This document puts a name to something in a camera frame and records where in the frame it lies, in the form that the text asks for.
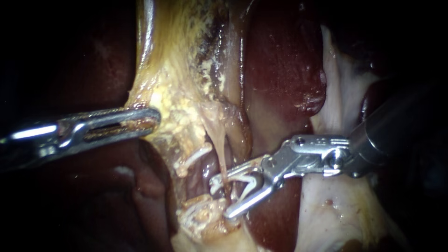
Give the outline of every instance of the metal shaft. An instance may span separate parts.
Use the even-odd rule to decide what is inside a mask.
[[[447,88],[433,81],[409,85],[374,111],[349,136],[352,159],[344,173],[360,177],[384,166],[443,123]]]

